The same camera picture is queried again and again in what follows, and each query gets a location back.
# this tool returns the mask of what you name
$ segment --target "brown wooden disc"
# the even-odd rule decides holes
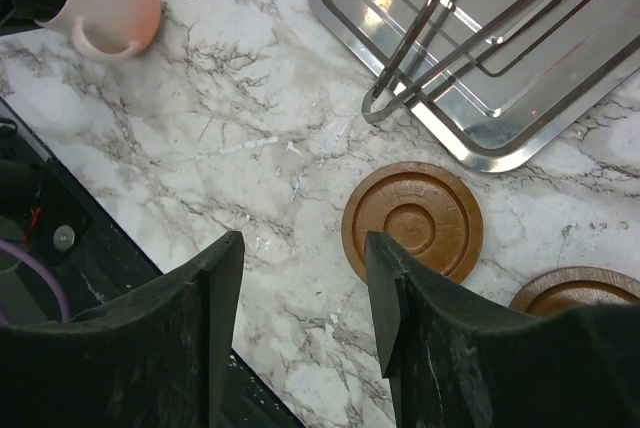
[[[347,202],[342,245],[365,282],[369,231],[388,233],[420,262],[458,283],[476,265],[484,234],[482,213],[471,191],[452,173],[418,162],[375,171]]]
[[[510,308],[537,316],[552,316],[574,306],[598,303],[640,303],[640,282],[602,268],[560,268],[527,283]]]

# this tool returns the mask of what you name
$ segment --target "mug handle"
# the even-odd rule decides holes
[[[105,53],[97,49],[84,33],[84,16],[78,16],[73,22],[71,41],[76,49],[85,57],[98,63],[113,64],[132,57],[140,51],[140,42],[129,40],[129,46],[120,53]]]

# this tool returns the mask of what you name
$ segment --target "stainless steel tray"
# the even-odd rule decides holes
[[[426,1],[309,4],[379,75]],[[429,22],[392,86],[401,93],[435,69],[418,96],[401,101],[458,160],[480,171],[520,166],[640,67],[640,0],[536,0],[441,66],[517,1],[440,0],[433,20],[442,19],[438,10],[450,16]]]

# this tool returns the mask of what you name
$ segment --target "pink mug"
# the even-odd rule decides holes
[[[160,18],[160,0],[67,0],[53,19],[38,24],[69,36],[90,60],[111,64],[149,46]]]

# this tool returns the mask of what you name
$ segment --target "white marble surface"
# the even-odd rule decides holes
[[[368,126],[372,77],[306,0],[164,1],[155,44],[116,67],[56,34],[3,38],[0,96],[163,270],[242,230],[234,347],[308,426],[392,425],[340,240],[376,168],[421,160],[464,180],[486,227],[464,285],[499,303],[558,266],[640,278],[640,78],[524,168],[482,175],[404,113]]]

